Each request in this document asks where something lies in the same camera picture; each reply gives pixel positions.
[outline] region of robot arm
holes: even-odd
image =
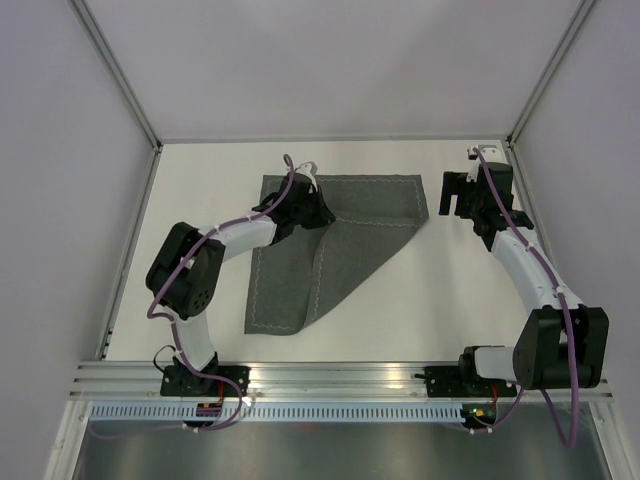
[[[480,147],[485,158],[497,159],[495,147]],[[477,156],[469,150],[469,159]],[[491,178],[524,245],[508,226],[489,188],[485,172],[476,162],[469,173],[445,172],[440,215],[449,214],[451,197],[458,196],[455,215],[473,220],[473,230],[505,268],[529,312],[529,318],[515,347],[467,347],[460,358],[463,376],[517,382],[525,389],[568,388],[568,348],[563,313],[549,276],[529,251],[539,239],[526,213],[513,210],[513,170],[504,163],[488,163]],[[571,314],[579,386],[595,387],[600,381],[609,321],[601,308],[587,308],[569,290],[553,268]]]
[[[209,336],[206,308],[213,299],[222,264],[254,248],[280,242],[291,235],[297,225],[313,229],[335,221],[324,203],[315,173],[313,163],[300,165],[286,198],[275,210],[211,236],[164,294],[160,305],[176,319],[183,353],[196,370],[208,373],[217,368],[218,359]],[[286,184],[285,177],[278,192],[269,194],[253,208],[254,212],[265,211],[282,194]],[[212,228],[215,227],[198,229],[184,222],[173,226],[147,274],[146,285],[154,295],[158,294],[189,249]]]

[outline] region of gray cloth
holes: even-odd
[[[260,198],[282,177],[265,176]],[[256,249],[245,333],[293,335],[331,311],[407,244],[429,217],[419,175],[317,177],[332,225],[296,227]]]

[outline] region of white wall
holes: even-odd
[[[610,316],[607,376],[640,449],[640,2],[599,3],[518,142],[560,272]]]
[[[507,134],[579,0],[89,0],[162,140]]]
[[[0,6],[0,472],[41,478],[150,147],[65,0]]]

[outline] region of purple cable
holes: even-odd
[[[233,414],[227,420],[225,420],[224,422],[222,422],[220,424],[212,425],[212,426],[209,426],[209,427],[202,427],[199,430],[204,430],[204,431],[220,430],[222,428],[225,428],[225,427],[228,427],[229,425],[231,425],[231,423],[235,420],[235,418],[240,414],[240,410],[242,410],[242,391],[240,390],[240,387],[238,386],[237,383],[235,383],[232,380],[229,380],[226,377],[221,377],[219,375],[209,375],[209,374],[202,373],[202,372],[199,372],[198,370],[196,370],[196,368],[191,364],[191,362],[189,362],[189,359],[186,357],[186,355],[184,354],[184,352],[182,350],[182,344],[180,342],[180,338],[178,336],[178,328],[176,326],[176,321],[177,320],[173,317],[173,315],[171,315],[169,313],[165,313],[165,312],[155,313],[154,310],[160,304],[160,300],[162,299],[162,297],[164,297],[164,294],[167,293],[167,290],[169,289],[171,284],[174,282],[174,280],[178,277],[178,275],[180,274],[182,269],[187,265],[189,260],[191,260],[191,258],[195,255],[195,253],[198,251],[198,249],[200,249],[200,247],[209,238],[211,238],[215,233],[221,232],[222,230],[224,230],[226,228],[232,227],[234,225],[240,225],[242,223],[252,222],[254,220],[262,218],[265,215],[268,215],[269,213],[271,213],[275,208],[278,207],[278,205],[280,205],[280,203],[282,203],[282,201],[285,199],[285,197],[289,193],[289,190],[291,190],[291,185],[293,185],[293,178],[294,178],[294,173],[295,173],[295,167],[293,166],[293,161],[291,160],[291,157],[289,155],[285,154],[283,158],[284,158],[284,163],[286,163],[287,167],[289,167],[289,174],[288,174],[289,181],[287,182],[287,185],[286,185],[284,191],[282,192],[282,194],[273,202],[273,204],[269,208],[267,208],[263,212],[256,213],[255,215],[251,215],[250,217],[242,217],[242,218],[236,218],[235,220],[230,220],[228,222],[223,223],[219,227],[212,228],[206,234],[204,234],[202,236],[202,238],[200,238],[193,245],[193,247],[191,247],[191,249],[187,252],[187,254],[184,256],[184,258],[180,261],[178,266],[173,270],[171,275],[169,275],[169,278],[167,278],[167,281],[164,282],[164,285],[158,291],[158,294],[156,295],[156,297],[151,302],[151,305],[149,306],[149,310],[147,311],[147,317],[150,318],[150,319],[153,319],[153,318],[166,318],[167,320],[169,320],[169,322],[171,322],[171,333],[173,335],[173,341],[175,343],[176,349],[178,350],[178,352],[180,352],[179,355],[180,355],[180,359],[182,360],[182,363],[185,365],[185,367],[187,367],[187,370],[189,370],[189,372],[191,374],[193,374],[193,375],[195,375],[197,377],[200,377],[200,378],[206,378],[206,379],[209,379],[209,380],[215,380],[215,381],[218,381],[218,382],[224,382],[224,383],[230,385],[235,390],[236,394],[238,395],[238,407],[235,409]]]
[[[473,151],[478,155],[478,159],[480,160],[480,164],[482,165],[482,168],[484,170],[485,177],[487,178],[487,183],[489,184],[489,189],[491,190],[491,194],[498,204],[498,208],[500,208],[500,213],[502,213],[502,216],[507,221],[509,228],[513,230],[513,233],[516,235],[516,237],[518,237],[518,240],[520,240],[523,245],[529,247],[529,240],[527,240],[527,238],[522,233],[520,233],[520,231],[518,231],[518,228],[515,226],[513,220],[509,216],[504,203],[502,203],[502,200],[500,200],[500,194],[498,193],[498,189],[493,183],[493,178],[491,177],[489,166],[482,156],[482,152],[478,148],[474,148]],[[560,286],[560,283],[558,282],[558,279],[556,278],[551,265],[549,265],[549,263],[535,247],[530,247],[529,251],[536,258],[542,269],[549,277],[553,288],[557,289]],[[542,392],[542,395],[544,396],[544,399],[549,406],[549,411],[551,412],[551,417],[553,418],[553,422],[555,423],[556,429],[558,430],[560,440],[565,447],[573,448],[576,444],[576,440],[578,439],[578,426],[580,424],[580,392],[578,384],[578,366],[576,362],[576,344],[575,339],[573,338],[573,323],[571,322],[569,305],[567,304],[564,293],[557,292],[557,296],[558,301],[560,302],[560,306],[562,307],[564,324],[567,330],[567,347],[569,349],[569,377],[571,378],[571,427],[569,429],[568,441],[566,436],[564,435],[564,432],[562,431],[562,427],[560,426],[560,421],[558,419],[556,410],[553,407],[553,403],[551,402],[551,398],[549,398],[546,390],[540,389],[540,391]]]
[[[217,408],[198,408],[196,410],[196,415],[206,415],[206,416],[215,415],[215,416],[220,416],[221,413],[222,413],[222,407],[217,407]]]

